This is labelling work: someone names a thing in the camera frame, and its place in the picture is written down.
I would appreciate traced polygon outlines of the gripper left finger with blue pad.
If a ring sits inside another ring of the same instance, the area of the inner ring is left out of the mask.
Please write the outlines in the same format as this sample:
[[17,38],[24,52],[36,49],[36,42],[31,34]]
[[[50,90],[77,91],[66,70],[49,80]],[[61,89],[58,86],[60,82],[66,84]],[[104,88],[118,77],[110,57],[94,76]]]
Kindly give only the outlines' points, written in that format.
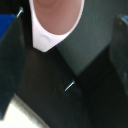
[[25,58],[21,18],[0,14],[0,120],[18,88]]

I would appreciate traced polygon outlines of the gripper right finger with blue pad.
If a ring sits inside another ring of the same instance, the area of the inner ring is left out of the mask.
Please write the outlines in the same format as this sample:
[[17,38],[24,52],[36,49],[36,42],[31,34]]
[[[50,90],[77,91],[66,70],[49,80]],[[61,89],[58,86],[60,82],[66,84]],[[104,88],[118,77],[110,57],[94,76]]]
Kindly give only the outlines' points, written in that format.
[[110,60],[128,96],[128,15],[118,15],[114,20]]

